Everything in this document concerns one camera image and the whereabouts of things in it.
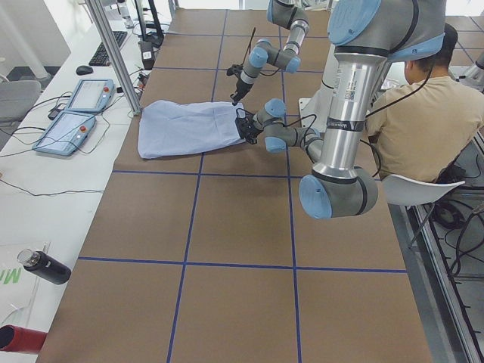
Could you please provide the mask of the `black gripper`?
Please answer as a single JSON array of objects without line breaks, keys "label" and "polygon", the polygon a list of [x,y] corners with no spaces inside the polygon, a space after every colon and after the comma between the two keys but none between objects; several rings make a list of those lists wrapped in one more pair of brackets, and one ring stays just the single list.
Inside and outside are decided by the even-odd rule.
[{"label": "black gripper", "polygon": [[257,138],[261,133],[254,122],[254,114],[243,108],[236,109],[235,125],[241,139],[249,144],[257,144]]},{"label": "black gripper", "polygon": [[252,84],[246,83],[242,79],[238,79],[236,83],[236,90],[234,94],[231,95],[232,104],[236,106],[240,100],[249,93],[252,87]]}]

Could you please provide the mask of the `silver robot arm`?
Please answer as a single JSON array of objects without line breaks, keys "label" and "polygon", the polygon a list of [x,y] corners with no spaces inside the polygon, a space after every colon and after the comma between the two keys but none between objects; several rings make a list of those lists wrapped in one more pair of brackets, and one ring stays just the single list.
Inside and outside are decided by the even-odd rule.
[{"label": "silver robot arm", "polygon": [[299,183],[299,199],[315,219],[358,216],[377,202],[372,176],[355,165],[370,102],[389,65],[436,54],[442,47],[444,1],[340,1],[332,11],[328,35],[337,60],[329,111],[314,118],[325,124],[283,124],[286,107],[272,99],[256,113],[236,112],[240,137],[255,144],[264,135],[272,153],[300,147],[312,171]]},{"label": "silver robot arm", "polygon": [[294,1],[274,0],[268,3],[267,19],[289,31],[286,44],[283,48],[276,48],[269,40],[260,39],[242,64],[234,64],[227,69],[229,76],[237,77],[236,90],[231,95],[233,105],[249,93],[266,64],[295,73],[301,63],[299,52],[309,33],[309,20],[305,11]]}]

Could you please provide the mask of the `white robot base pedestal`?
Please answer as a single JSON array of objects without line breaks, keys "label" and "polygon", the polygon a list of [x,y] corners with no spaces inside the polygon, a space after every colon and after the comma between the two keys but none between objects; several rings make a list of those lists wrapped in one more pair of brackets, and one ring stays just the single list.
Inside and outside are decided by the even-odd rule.
[{"label": "white robot base pedestal", "polygon": [[338,61],[334,56],[335,46],[330,44],[324,72],[319,89],[311,98],[299,99],[299,115],[302,127],[312,128],[325,133],[327,117],[330,111],[332,94],[336,82]]}]

